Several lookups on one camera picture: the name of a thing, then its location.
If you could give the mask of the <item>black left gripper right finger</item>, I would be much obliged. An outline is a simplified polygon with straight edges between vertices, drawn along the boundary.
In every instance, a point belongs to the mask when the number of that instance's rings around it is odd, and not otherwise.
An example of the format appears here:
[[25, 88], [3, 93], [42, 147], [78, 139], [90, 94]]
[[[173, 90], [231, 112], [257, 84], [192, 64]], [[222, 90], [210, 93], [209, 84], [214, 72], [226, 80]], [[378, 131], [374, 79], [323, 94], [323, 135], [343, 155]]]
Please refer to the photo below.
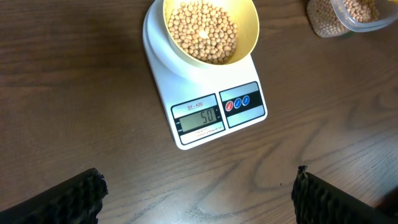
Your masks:
[[307, 172], [307, 166], [298, 167], [291, 199], [295, 221], [300, 224], [397, 223], [396, 191], [387, 194], [380, 207], [370, 207]]

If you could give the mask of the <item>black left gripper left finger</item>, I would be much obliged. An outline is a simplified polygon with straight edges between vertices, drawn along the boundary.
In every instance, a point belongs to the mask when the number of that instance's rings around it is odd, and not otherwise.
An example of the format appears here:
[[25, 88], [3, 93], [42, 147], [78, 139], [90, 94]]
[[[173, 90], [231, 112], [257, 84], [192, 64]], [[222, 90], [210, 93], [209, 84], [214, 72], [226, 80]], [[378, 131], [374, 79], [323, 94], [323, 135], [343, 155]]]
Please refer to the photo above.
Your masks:
[[1, 223], [97, 224], [108, 194], [104, 176], [88, 169], [1, 212]]

